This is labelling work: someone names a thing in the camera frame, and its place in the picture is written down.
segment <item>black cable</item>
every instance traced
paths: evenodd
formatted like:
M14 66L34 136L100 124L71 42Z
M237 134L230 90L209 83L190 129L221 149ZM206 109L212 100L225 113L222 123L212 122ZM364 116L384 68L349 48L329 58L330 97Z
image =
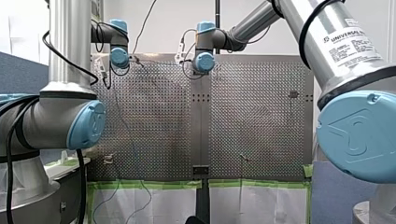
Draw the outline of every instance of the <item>black cable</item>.
M30 101L26 102L26 105L23 105L23 110L18 114L18 116L14 119L11 129L8 132L6 139L6 153L7 153L7 223L14 224L13 216L12 216L12 191L14 185L14 171L12 166L12 136L15 132L15 128L21 118L25 115L26 111L30 108L31 105L38 102L38 96L33 97Z
M190 51L192 50L192 48L195 46L195 43L193 43L191 45L191 47L189 48L189 50L187 51L186 55L184 55L184 59L183 59L183 64L181 65L181 68L183 69L183 74L186 78L188 78L189 80L198 80L200 78L202 78L204 75L200 75L199 77L190 77L189 75L186 74L186 70L184 68L184 64L187 62L187 56L189 55Z
M143 34L143 31L145 30L146 22L148 21L149 15L151 14L151 11L154 8L156 2L157 2L157 0L154 0L151 4L151 7L149 8L148 15L146 16L145 20L143 21L142 29L140 30L140 33L136 38L136 43L134 44L134 51L132 52L132 54L134 54L134 52L137 49L137 44L139 43L139 38Z
M87 179L85 178L85 164L84 164L84 157L82 156L81 149L77 149L77 157L78 157L78 164L79 164L79 173L80 173L80 181L81 181L81 200L79 204L79 211L78 211L78 224L84 223L85 217L85 209L87 203Z
M233 29L230 31L230 36L231 36L232 40L235 41L236 43L243 44L243 45L254 44L254 43L259 42L259 41L262 40L263 38L265 38L265 36L266 36L266 35L268 34L268 32L270 31L270 28L271 28L271 25L268 26L267 30L265 31L265 33L264 33L260 38L258 38L258 39L256 39L256 40L253 40L253 41L251 41L251 42L249 42L249 41L244 42L244 41L242 41L242 40L236 39L236 38L233 36Z
M106 79L105 78L102 78L102 81L103 81L103 83L105 84L105 87L106 87L106 89L108 89L108 90L110 90L111 89L111 85L112 85L112 80L111 80L111 77L112 76L112 74L111 74L111 69L109 69L108 70L108 86L107 86L107 83L106 83Z
M325 0L323 2L321 2L320 4L318 4L318 6L314 9L314 11L311 13L311 15L308 17L308 19L306 20L303 29L301 30L301 34L300 34L300 39L299 39L299 51L300 51L300 56L301 59L303 60L304 64L311 69L311 67L309 66L308 60L306 59L306 55L305 55L305 49L304 49L304 45L305 45L305 39L306 39L306 35L308 34L308 30L309 27L311 26L311 23L314 21L314 19L317 17L317 15L328 5L335 3L335 2L342 2L345 3L346 0Z
M47 41L47 36L50 34L50 31L47 31L44 35L43 35L43 43L54 53L56 54L58 57L62 58L65 62L67 62L68 64L72 65L73 67L77 68L78 70L80 70L81 72L84 72L85 74L87 74L90 77L93 77L94 82L91 83L91 85L96 84L99 81L99 78L94 75L93 73L91 73L90 71L86 70L85 68L82 68L78 65L76 65L75 63L72 63L71 61L69 61L68 59L66 59L66 57L64 57L55 47L53 47L51 45L51 43L49 43Z
M254 44L254 43L257 43L257 42L261 41L263 38L265 38L265 36L270 31L270 29L271 29L271 25L268 26L267 30L265 31L265 33L260 38L258 38L257 40L253 40L253 41L247 42L247 44Z
M96 51L102 52L103 47L105 46L105 35L103 34L102 26L99 24L99 22L97 22L95 20L91 20L91 21L93 21L96 24L96 29L95 29L96 37L97 37L98 41L101 42L101 44L102 44L101 47L98 48L98 43L95 43ZM99 30L100 30L102 39L99 39Z
M102 22L102 21L99 21L99 22L98 22L98 25L105 25L105 26L108 26L108 27L110 27L110 28L112 28L112 29L118 31L121 35L123 35L123 37L125 37L125 39L126 39L126 40L128 41L128 43L129 43L128 34L127 34L124 30L122 30L121 28L119 28L119 27L117 27L117 26L115 26L115 25L109 24L109 23Z
M94 224L97 224L96 218L95 218L96 211L100 208L100 206L102 206L103 204L109 202L110 200L112 200L112 199L114 198L114 196L116 195L117 191L119 191L120 182L121 182L121 180L119 179L119 183L117 184L117 187L116 187L116 189L114 190L114 192L111 194L111 196L110 196L108 199L106 199L106 200L102 201L101 203L99 203L98 205L96 205L96 207L93 209L93 212L92 212L92 219L93 219L93 223L94 223Z
M126 75L128 75L130 69L131 69L131 65L128 64L128 67L127 67L126 71L124 73L122 73L122 74L118 74L116 71L114 71L114 68L113 68L113 66L111 65L111 62L110 62L110 69L109 70L113 71L114 75L116 75L117 77L125 77Z
M277 6L276 6L276 0L271 0L271 4L272 4L272 6L273 6L274 12L275 12L280 18L285 19L285 17L283 16L282 12L279 11L279 8L277 8Z

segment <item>white wall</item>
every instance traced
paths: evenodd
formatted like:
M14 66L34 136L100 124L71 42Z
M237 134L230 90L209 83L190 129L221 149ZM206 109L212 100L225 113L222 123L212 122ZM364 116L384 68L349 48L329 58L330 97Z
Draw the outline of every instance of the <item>white wall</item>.
M50 26L44 0L0 0L0 51L38 63L49 54L41 36Z

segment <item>metal pole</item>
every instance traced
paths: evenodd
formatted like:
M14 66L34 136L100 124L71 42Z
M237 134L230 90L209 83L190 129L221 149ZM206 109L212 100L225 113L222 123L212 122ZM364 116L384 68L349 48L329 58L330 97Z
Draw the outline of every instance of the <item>metal pole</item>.
M49 40L72 63L91 69L91 1L51 0ZM94 94L88 75L54 53L49 55L49 85L42 91Z
M216 0L216 28L220 28L220 0ZM220 54L220 49L216 49L216 54Z
M264 1L231 30L232 36L235 40L248 42L277 20L279 16L272 5Z

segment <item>robot end effector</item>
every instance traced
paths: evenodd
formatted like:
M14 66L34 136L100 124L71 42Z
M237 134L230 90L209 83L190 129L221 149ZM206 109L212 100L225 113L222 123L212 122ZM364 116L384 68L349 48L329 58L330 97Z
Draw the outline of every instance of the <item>robot end effector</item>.
M128 28L125 21L111 20L110 24L98 22L91 28L92 43L110 44L110 61L118 68L129 66Z

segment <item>perforated metal panel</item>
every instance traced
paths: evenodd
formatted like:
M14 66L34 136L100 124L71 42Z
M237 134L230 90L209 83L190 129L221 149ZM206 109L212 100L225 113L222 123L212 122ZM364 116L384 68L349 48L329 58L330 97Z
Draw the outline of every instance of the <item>perforated metal panel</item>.
M297 57L221 56L212 75L210 178L303 179L313 76Z
M124 77L113 75L111 90L102 83L94 88L106 104L107 119L89 169L91 180L191 179L190 81L173 63L141 63L144 67L132 63ZM95 60L97 76L101 66ZM113 164L104 164L111 154Z
M94 88L107 121L90 180L192 179L197 164L209 165L210 178L304 179L313 76L298 57L221 55L214 72L197 81L173 55L138 57L144 68L133 63L125 77L113 76L110 91L102 83ZM98 76L100 67L94 63ZM111 154L113 163L104 164Z

